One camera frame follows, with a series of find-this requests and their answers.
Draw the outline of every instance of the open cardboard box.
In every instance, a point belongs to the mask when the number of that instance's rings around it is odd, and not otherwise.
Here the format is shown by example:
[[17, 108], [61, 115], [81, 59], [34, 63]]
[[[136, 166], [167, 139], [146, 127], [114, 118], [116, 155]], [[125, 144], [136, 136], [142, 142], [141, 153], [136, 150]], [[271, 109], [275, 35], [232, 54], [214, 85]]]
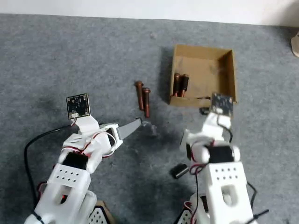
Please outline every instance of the open cardboard box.
[[[173, 96], [174, 74], [189, 76], [185, 97]], [[231, 96], [237, 103], [234, 55], [231, 49], [177, 44], [171, 71], [170, 105], [210, 107], [212, 93]]]

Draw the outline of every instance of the black component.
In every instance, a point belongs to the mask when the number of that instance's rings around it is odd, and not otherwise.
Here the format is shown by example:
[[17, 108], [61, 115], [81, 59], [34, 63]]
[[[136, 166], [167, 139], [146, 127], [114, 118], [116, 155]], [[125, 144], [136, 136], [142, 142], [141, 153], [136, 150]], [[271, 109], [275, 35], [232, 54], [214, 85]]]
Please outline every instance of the black component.
[[186, 144], [187, 158], [191, 160], [191, 147], [189, 144]]
[[107, 224], [110, 224], [109, 218], [107, 217], [107, 214], [106, 214], [105, 209], [103, 208], [103, 206], [101, 206], [101, 205], [96, 205], [96, 206], [94, 207], [93, 211], [94, 211], [96, 208], [100, 208], [100, 209], [102, 210], [102, 212], [103, 212], [103, 214], [104, 214], [104, 216], [105, 216], [105, 219], [106, 219]]
[[28, 142], [27, 145], [24, 148], [24, 164], [25, 164], [26, 174], [27, 174], [27, 177], [28, 177], [29, 185], [30, 185], [30, 190], [31, 190], [32, 197], [33, 197], [33, 206], [34, 207], [36, 207], [36, 205], [37, 205], [37, 195], [36, 195], [36, 189], [35, 189], [34, 181], [33, 181], [33, 178], [32, 178], [31, 172], [30, 172], [30, 168], [29, 168], [29, 164], [28, 164], [28, 155], [27, 155], [28, 148], [35, 141], [39, 140], [43, 136], [46, 136], [48, 134], [52, 134], [54, 132], [58, 132], [58, 131], [60, 131], [60, 130], [62, 130], [64, 128], [67, 128], [67, 127], [71, 127], [71, 125], [62, 126], [60, 128], [57, 128], [57, 129], [54, 129], [54, 130], [42, 133], [42, 134], [36, 136], [35, 138], [33, 138], [30, 142]]
[[183, 81], [182, 81], [182, 90], [187, 91], [188, 82], [189, 82], [189, 77], [187, 75], [184, 75], [183, 76]]
[[66, 98], [69, 119], [81, 118], [90, 115], [88, 94], [80, 94]]
[[205, 146], [210, 153], [209, 163], [233, 162], [233, 152], [230, 146]]
[[87, 162], [88, 156], [69, 152], [62, 165], [86, 170]]
[[63, 204], [63, 203], [65, 203], [66, 199], [67, 199], [67, 195], [62, 195], [62, 198], [61, 198], [60, 204]]
[[233, 140], [233, 132], [230, 129], [228, 129], [227, 127], [219, 124], [219, 116], [217, 117], [217, 124], [218, 124], [218, 126], [222, 127], [224, 130], [228, 131], [228, 133], [229, 133], [229, 143], [231, 143], [232, 140]]
[[213, 93], [211, 111], [225, 116], [233, 116], [233, 98]]
[[251, 183], [249, 183], [249, 181], [247, 181], [247, 184], [253, 190], [253, 195], [252, 195], [251, 200], [250, 200], [251, 209], [253, 210], [253, 203], [254, 203], [254, 199], [256, 198], [257, 190]]
[[252, 223], [253, 221], [257, 220], [260, 216], [264, 215], [264, 214], [267, 214], [269, 212], [269, 209], [266, 209], [260, 213], [257, 213], [255, 215], [253, 215], [253, 218], [251, 220], [249, 220], [247, 223], [245, 224], [250, 224]]
[[210, 108], [209, 107], [201, 107], [199, 109], [199, 112], [200, 112], [201, 115], [206, 116], [206, 115], [209, 114]]
[[42, 217], [40, 217], [35, 211], [32, 212], [32, 215], [34, 215], [41, 224], [45, 224], [42, 220]]
[[171, 169], [170, 173], [174, 179], [178, 179], [182, 177], [189, 171], [189, 168], [186, 164], [178, 164], [174, 168]]
[[[109, 134], [114, 136], [112, 128], [109, 128], [106, 132], [108, 132]], [[108, 139], [109, 139], [111, 147], [113, 147], [115, 145], [114, 139], [110, 135], [108, 135]]]
[[203, 203], [203, 205], [204, 205], [205, 212], [208, 213], [208, 212], [209, 212], [209, 208], [207, 207], [206, 196], [203, 195], [203, 196], [200, 197], [200, 199], [201, 199], [201, 201], [202, 201], [202, 203]]

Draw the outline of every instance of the copper bolt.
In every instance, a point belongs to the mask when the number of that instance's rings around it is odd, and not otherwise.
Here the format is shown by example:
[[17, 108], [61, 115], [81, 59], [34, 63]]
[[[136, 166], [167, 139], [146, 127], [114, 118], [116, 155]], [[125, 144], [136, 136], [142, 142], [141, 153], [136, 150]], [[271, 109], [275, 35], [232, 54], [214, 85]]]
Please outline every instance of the copper bolt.
[[143, 87], [143, 83], [141, 81], [135, 82], [135, 86], [136, 86], [136, 89], [137, 89], [137, 97], [138, 97], [139, 109], [141, 111], [143, 111], [144, 110], [143, 100], [142, 100], [142, 87]]
[[181, 97], [185, 96], [185, 92], [187, 91], [187, 88], [188, 88], [188, 82], [189, 82], [189, 76], [187, 74], [184, 74], [183, 83], [182, 83]]
[[149, 118], [150, 117], [150, 89], [149, 88], [143, 88], [143, 97], [144, 97], [144, 104], [145, 104], [145, 117]]
[[175, 97], [178, 96], [178, 92], [179, 92], [179, 84], [180, 84], [180, 77], [181, 75], [178, 73], [174, 74], [174, 82], [173, 82], [173, 95]]

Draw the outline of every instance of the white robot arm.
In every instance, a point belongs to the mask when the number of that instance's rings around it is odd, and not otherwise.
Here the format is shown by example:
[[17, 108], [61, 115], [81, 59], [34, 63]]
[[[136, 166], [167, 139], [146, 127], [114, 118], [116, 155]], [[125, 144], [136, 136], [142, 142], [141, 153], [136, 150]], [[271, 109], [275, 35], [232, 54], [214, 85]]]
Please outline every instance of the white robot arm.
[[93, 218], [90, 219], [97, 202], [96, 195], [88, 190], [90, 174], [102, 158], [111, 156], [123, 139], [141, 125], [141, 119], [122, 127], [115, 123], [99, 126], [89, 115], [77, 118], [76, 125], [79, 132], [63, 143], [58, 163], [25, 224], [96, 223]]
[[204, 176], [208, 210], [195, 193], [185, 203], [186, 210], [177, 223], [257, 224], [258, 216], [252, 213], [246, 189], [240, 150], [222, 136], [223, 129], [230, 128], [231, 117], [222, 115], [222, 109], [217, 112], [216, 107], [208, 114], [201, 132], [184, 131], [180, 149], [190, 150], [190, 173], [197, 175], [200, 169]]

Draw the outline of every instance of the metal screw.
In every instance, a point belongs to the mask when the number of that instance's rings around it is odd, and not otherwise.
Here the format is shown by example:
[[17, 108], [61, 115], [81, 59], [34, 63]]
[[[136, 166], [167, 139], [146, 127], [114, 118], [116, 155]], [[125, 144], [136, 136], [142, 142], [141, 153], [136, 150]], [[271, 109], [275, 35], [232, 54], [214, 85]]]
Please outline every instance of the metal screw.
[[149, 118], [150, 117], [150, 89], [149, 88], [143, 88], [143, 97], [144, 97], [144, 104], [145, 104], [145, 117]]
[[143, 83], [141, 81], [137, 81], [137, 82], [135, 82], [135, 86], [136, 86], [136, 89], [137, 89], [137, 97], [138, 97], [139, 109], [141, 111], [143, 111], [144, 110], [143, 100], [142, 100], [142, 87], [143, 87]]

